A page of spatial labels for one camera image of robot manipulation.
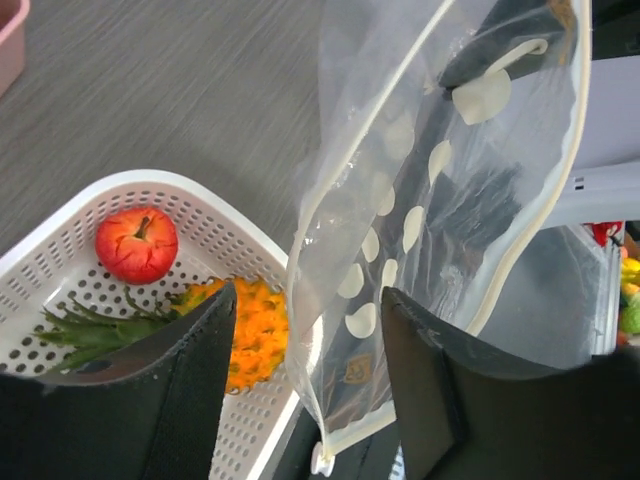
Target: perforated plastic basket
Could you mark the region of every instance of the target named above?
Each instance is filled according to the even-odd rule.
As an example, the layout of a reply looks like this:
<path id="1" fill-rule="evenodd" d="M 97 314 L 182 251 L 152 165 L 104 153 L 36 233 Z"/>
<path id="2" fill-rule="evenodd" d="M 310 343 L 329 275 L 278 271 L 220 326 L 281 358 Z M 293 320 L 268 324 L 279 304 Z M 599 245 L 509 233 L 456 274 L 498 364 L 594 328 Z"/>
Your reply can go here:
<path id="1" fill-rule="evenodd" d="M 59 362 L 66 350 L 34 340 L 34 328 L 48 328 L 43 306 L 69 296 L 106 314 L 130 313 L 123 285 L 98 264 L 96 227 L 127 207 L 153 205 L 175 222 L 180 249 L 163 280 L 132 289 L 149 305 L 155 295 L 186 281 L 214 275 L 260 275 L 281 287 L 287 256 L 255 225 L 201 185 L 180 175 L 133 170 L 87 187 L 0 259 L 0 369 L 36 375 Z M 292 416 L 298 396 L 278 370 L 251 392 L 228 395 L 214 453 L 212 479 L 257 479 Z"/>

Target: apple stem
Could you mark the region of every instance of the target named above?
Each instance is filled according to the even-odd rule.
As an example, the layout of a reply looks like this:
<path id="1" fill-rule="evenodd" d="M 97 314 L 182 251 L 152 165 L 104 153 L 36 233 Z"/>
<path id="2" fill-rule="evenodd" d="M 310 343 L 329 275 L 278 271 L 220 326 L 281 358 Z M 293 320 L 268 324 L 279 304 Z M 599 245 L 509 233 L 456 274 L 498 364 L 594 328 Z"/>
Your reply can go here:
<path id="1" fill-rule="evenodd" d="M 144 240 L 144 235 L 147 232 L 147 227 L 149 226 L 150 222 L 151 219 L 149 217 L 144 217 L 142 219 L 142 223 L 140 224 L 140 228 L 135 233 L 134 237 L 139 238 L 140 240 Z"/>

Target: gray table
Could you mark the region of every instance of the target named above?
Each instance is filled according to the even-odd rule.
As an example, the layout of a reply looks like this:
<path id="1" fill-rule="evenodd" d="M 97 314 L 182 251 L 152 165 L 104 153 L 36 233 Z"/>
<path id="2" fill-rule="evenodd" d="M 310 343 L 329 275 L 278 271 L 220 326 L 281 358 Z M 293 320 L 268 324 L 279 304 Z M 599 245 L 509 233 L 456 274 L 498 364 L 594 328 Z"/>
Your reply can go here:
<path id="1" fill-rule="evenodd" d="M 32 1 L 27 70 L 0 98 L 0 254 L 132 168 L 197 180 L 289 249 L 322 2 Z"/>

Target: colorful toy fruit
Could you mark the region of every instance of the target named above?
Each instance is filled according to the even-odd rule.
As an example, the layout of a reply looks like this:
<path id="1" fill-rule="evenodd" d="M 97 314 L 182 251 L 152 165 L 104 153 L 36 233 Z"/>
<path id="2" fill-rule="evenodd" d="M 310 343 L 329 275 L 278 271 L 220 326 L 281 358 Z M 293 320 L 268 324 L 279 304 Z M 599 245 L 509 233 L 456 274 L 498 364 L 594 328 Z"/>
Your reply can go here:
<path id="1" fill-rule="evenodd" d="M 238 296 L 236 329 L 233 336 L 227 393 L 240 393 L 257 382 L 269 380 L 284 361 L 289 324 L 283 292 L 271 291 L 264 280 L 232 281 Z M 227 280 L 214 279 L 206 284 L 187 285 L 173 296 L 171 309 L 185 315 L 217 292 Z"/>
<path id="2" fill-rule="evenodd" d="M 164 277 L 178 254 L 178 236 L 171 219 L 152 207 L 118 212 L 98 227 L 96 254 L 104 268 L 131 285 Z"/>

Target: pink bowl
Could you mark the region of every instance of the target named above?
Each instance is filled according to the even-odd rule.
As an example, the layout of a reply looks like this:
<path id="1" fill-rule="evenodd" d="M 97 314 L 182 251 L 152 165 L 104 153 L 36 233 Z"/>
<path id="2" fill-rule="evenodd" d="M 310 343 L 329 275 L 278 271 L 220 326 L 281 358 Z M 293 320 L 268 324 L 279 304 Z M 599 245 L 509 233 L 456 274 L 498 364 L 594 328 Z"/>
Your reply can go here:
<path id="1" fill-rule="evenodd" d="M 0 0 L 0 96 L 24 70 L 24 21 L 29 0 Z"/>

